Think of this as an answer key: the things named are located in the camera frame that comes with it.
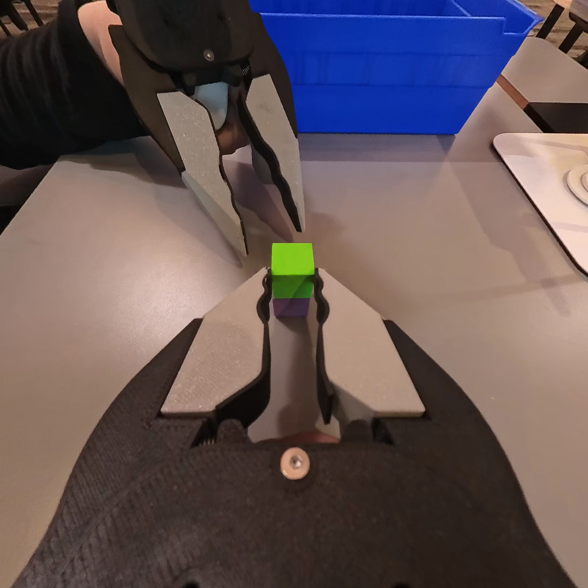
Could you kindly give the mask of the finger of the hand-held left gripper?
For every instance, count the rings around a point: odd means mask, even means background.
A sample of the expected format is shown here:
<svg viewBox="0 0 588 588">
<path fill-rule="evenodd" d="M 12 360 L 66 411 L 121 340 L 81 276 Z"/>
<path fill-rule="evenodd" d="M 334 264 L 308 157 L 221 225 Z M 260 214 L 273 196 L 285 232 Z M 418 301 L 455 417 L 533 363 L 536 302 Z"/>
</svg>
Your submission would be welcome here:
<svg viewBox="0 0 588 588">
<path fill-rule="evenodd" d="M 246 256 L 245 230 L 224 174 L 209 110 L 180 91 L 161 92 L 157 97 L 184 165 L 184 184 L 232 248 Z"/>
<path fill-rule="evenodd" d="M 239 97 L 239 117 L 252 148 L 255 173 L 275 185 L 296 231 L 305 231 L 305 201 L 298 138 L 269 74 L 254 77 Z"/>
</svg>

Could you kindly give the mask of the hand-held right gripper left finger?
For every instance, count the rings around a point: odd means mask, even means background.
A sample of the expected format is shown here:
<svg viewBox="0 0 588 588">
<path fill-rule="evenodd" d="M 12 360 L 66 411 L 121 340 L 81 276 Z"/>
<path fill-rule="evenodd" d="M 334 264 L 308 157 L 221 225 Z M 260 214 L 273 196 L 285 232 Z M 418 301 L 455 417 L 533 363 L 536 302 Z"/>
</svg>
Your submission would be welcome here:
<svg viewBox="0 0 588 588">
<path fill-rule="evenodd" d="M 262 268 L 203 317 L 161 414 L 245 428 L 260 417 L 270 399 L 269 301 Z"/>
</svg>

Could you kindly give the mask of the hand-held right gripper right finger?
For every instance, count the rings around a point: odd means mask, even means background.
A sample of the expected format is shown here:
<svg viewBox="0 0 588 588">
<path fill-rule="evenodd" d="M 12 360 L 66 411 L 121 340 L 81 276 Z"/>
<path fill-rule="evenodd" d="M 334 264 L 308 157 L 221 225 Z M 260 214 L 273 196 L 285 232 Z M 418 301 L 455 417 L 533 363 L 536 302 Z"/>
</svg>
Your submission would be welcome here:
<svg viewBox="0 0 588 588">
<path fill-rule="evenodd" d="M 422 416 L 423 402 L 381 315 L 324 269 L 316 269 L 316 304 L 323 422 Z"/>
</svg>

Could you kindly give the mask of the purple foam cube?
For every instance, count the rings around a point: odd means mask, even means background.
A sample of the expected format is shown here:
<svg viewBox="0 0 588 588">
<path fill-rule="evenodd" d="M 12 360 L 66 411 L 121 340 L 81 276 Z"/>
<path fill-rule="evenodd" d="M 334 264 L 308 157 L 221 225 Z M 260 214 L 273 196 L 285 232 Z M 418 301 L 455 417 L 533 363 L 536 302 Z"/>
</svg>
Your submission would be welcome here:
<svg viewBox="0 0 588 588">
<path fill-rule="evenodd" d="M 276 318 L 305 318 L 310 308 L 310 298 L 273 298 Z"/>
</svg>

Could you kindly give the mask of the blue plastic bin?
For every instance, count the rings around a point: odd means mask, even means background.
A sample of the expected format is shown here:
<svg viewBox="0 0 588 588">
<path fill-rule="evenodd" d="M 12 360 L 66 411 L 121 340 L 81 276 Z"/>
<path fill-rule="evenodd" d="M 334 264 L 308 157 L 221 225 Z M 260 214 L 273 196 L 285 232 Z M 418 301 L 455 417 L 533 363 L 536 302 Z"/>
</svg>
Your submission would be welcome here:
<svg viewBox="0 0 588 588">
<path fill-rule="evenodd" d="M 518 1 L 251 1 L 305 134 L 455 135 L 542 20 Z"/>
</svg>

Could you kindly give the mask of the green foam cube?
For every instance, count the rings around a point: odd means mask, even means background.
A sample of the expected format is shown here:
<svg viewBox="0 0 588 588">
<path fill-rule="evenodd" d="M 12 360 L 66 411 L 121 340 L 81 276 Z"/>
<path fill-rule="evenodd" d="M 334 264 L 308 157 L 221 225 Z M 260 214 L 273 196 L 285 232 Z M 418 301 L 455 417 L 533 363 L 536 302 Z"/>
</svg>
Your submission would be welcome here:
<svg viewBox="0 0 588 588">
<path fill-rule="evenodd" d="M 274 299 L 311 298 L 315 279 L 313 245 L 273 243 L 271 274 Z"/>
</svg>

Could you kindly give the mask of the person's left forearm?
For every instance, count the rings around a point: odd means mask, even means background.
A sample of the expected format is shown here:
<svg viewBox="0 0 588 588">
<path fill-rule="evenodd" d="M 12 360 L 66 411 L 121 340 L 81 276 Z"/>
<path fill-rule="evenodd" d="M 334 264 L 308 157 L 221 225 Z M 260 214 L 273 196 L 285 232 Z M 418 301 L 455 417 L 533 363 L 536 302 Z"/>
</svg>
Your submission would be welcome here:
<svg viewBox="0 0 588 588">
<path fill-rule="evenodd" d="M 102 1 L 60 1 L 56 18 L 1 41 L 1 165 L 25 169 L 109 141 L 146 136 L 121 81 L 93 48 L 80 12 L 116 15 Z"/>
</svg>

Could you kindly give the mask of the person's left hand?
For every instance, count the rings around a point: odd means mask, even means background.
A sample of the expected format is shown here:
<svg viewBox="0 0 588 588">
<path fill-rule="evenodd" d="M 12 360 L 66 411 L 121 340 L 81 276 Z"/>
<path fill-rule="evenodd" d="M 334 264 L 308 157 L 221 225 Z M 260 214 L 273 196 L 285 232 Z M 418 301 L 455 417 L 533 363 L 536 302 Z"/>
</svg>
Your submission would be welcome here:
<svg viewBox="0 0 588 588">
<path fill-rule="evenodd" d="M 109 27 L 122 25 L 120 17 L 106 1 L 92 1 L 77 10 L 82 31 L 92 49 L 112 76 L 123 85 L 119 55 L 112 42 Z"/>
</svg>

